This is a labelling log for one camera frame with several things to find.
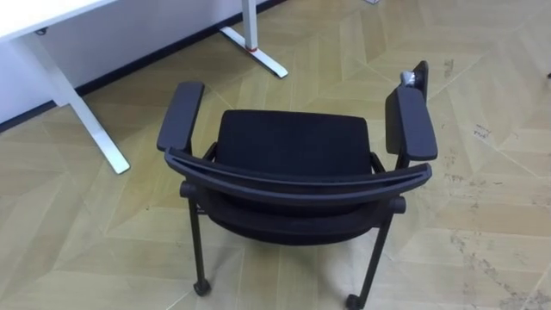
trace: chair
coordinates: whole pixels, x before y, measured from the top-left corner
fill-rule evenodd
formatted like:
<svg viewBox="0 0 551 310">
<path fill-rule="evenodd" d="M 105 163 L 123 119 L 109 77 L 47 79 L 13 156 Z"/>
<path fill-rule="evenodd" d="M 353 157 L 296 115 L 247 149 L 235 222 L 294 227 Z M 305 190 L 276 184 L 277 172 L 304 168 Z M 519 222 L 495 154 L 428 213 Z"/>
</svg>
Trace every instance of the chair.
<svg viewBox="0 0 551 310">
<path fill-rule="evenodd" d="M 230 110 L 218 141 L 202 158 L 192 156 L 191 134 L 204 86 L 176 89 L 158 136 L 168 166 L 185 176 L 180 195 L 189 201 L 197 283 L 207 294 L 198 212 L 246 238 L 278 245 L 326 245 L 378 227 L 360 295 L 346 307 L 363 309 L 393 216 L 406 211 L 400 196 L 425 184 L 437 156 L 426 108 L 428 65 L 402 76 L 386 101 L 387 151 L 398 155 L 385 171 L 369 150 L 363 118 L 310 113 Z"/>
</svg>

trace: baseboard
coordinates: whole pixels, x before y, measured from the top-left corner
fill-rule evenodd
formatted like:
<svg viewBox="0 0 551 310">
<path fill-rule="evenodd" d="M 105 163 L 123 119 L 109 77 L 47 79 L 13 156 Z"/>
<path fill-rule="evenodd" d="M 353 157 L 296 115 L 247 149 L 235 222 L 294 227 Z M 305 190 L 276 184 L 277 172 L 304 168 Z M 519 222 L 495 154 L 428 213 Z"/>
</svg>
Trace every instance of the baseboard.
<svg viewBox="0 0 551 310">
<path fill-rule="evenodd" d="M 283 3 L 287 0 L 268 0 L 266 2 L 260 3 L 257 6 L 257 12 L 262 13 L 267 9 L 271 9 L 275 7 L 277 4 Z M 114 81 L 123 78 L 127 75 L 130 75 L 134 72 L 136 72 L 139 69 L 142 69 L 150 64 L 155 63 L 156 61 L 159 61 L 160 59 L 163 59 L 167 56 L 170 56 L 173 53 L 176 53 L 185 47 L 189 47 L 201 40 L 205 40 L 211 35 L 217 34 L 220 30 L 220 28 L 226 27 L 226 26 L 232 26 L 238 22 L 243 21 L 243 15 L 241 13 L 238 13 L 236 15 L 233 15 L 229 18 L 226 18 L 222 22 L 218 22 L 214 24 L 213 26 L 210 26 L 208 28 L 205 28 L 195 34 L 192 34 L 186 38 L 183 38 L 177 42 L 174 42 L 168 46 L 165 46 L 161 49 L 158 49 L 157 51 L 150 53 L 140 59 L 134 60 L 133 62 L 122 66 L 119 69 L 113 70 L 99 78 L 96 78 L 84 85 L 80 85 L 76 88 L 77 93 L 80 96 L 88 95 L 90 92 L 99 90 L 101 87 L 104 87 L 108 84 L 113 83 Z M 42 103 L 40 106 L 33 108 L 21 115 L 18 115 L 10 120 L 7 120 L 3 123 L 0 123 L 0 133 L 15 127 L 19 124 L 22 124 L 25 121 L 28 121 L 38 115 L 41 115 L 42 113 L 46 112 L 49 109 L 53 109 L 56 107 L 56 104 L 52 101 Z"/>
</svg>

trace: desk leg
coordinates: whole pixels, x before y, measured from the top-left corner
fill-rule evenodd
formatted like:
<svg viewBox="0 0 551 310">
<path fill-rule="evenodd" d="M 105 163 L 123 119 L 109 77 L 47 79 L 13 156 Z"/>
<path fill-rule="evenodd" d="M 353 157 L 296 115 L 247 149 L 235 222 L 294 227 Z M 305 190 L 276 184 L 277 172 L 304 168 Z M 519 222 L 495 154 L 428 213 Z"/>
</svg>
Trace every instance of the desk leg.
<svg viewBox="0 0 551 310">
<path fill-rule="evenodd" d="M 117 174 L 128 170 L 130 164 L 105 132 L 97 118 L 92 114 L 83 98 L 72 88 L 67 77 L 56 65 L 48 51 L 40 43 L 35 34 L 27 34 L 11 41 L 17 52 L 26 63 L 30 64 L 37 74 L 50 82 L 51 96 L 59 106 L 69 103 L 75 110 L 80 121 L 86 127 L 94 141 L 99 146 L 105 158 L 109 161 Z"/>
<path fill-rule="evenodd" d="M 220 31 L 225 34 L 228 39 L 243 47 L 245 51 L 266 68 L 273 71 L 279 78 L 286 77 L 288 75 L 287 70 L 266 53 L 258 49 L 257 2 L 255 0 L 242 0 L 242 4 L 245 37 L 229 27 L 224 27 Z"/>
</svg>

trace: desk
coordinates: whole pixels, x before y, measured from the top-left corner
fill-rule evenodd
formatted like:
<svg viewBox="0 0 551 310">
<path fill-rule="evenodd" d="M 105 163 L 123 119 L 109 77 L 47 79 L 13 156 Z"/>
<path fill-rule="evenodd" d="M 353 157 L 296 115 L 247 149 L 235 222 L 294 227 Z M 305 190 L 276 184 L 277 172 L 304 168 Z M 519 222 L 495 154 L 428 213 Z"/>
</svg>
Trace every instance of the desk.
<svg viewBox="0 0 551 310">
<path fill-rule="evenodd" d="M 70 104 L 116 173 L 130 164 L 122 156 L 83 98 L 73 89 L 35 32 L 86 13 L 115 0 L 16 0 L 0 4 L 0 42 L 7 41 L 35 74 L 48 81 L 50 96 L 58 106 Z"/>
</svg>

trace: wooden floor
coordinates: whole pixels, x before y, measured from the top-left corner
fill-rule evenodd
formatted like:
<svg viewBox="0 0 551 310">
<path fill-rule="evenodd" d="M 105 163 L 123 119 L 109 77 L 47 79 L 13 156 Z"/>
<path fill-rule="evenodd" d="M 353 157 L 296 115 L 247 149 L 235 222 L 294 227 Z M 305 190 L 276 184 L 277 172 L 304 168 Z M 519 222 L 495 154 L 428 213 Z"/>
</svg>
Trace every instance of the wooden floor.
<svg viewBox="0 0 551 310">
<path fill-rule="evenodd" d="M 434 177 L 396 217 L 367 309 L 551 309 L 551 3 L 289 0 L 260 15 L 275 78 L 220 35 L 86 96 L 132 163 L 111 171 L 71 108 L 0 136 L 0 309 L 342 309 L 374 233 L 289 248 L 201 218 L 212 294 L 192 291 L 180 176 L 156 151 L 176 84 L 204 81 L 197 152 L 228 109 L 360 115 L 388 166 L 384 99 L 430 63 Z"/>
</svg>

